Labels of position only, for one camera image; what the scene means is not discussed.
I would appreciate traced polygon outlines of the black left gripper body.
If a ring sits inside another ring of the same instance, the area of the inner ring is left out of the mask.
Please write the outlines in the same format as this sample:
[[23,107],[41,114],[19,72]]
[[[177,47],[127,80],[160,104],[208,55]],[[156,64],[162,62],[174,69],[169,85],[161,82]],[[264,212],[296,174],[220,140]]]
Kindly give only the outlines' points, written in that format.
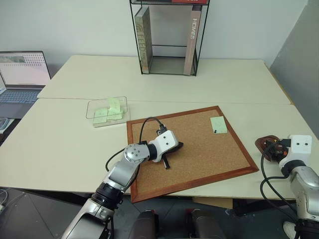
[[163,153],[163,156],[164,155],[167,155],[167,154],[170,154],[170,153],[173,153],[173,152],[176,152],[178,151],[179,149],[181,148],[181,142],[179,141],[178,142],[178,145],[170,150],[168,150],[167,152]]

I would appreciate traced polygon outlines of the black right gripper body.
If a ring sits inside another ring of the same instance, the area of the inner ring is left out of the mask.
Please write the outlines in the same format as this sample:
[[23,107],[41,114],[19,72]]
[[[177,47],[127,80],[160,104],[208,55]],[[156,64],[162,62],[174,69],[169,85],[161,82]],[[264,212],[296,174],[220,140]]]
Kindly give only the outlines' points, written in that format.
[[275,142],[275,146],[273,150],[279,150],[282,152],[282,157],[286,157],[289,152],[289,148],[291,147],[290,139],[281,139]]

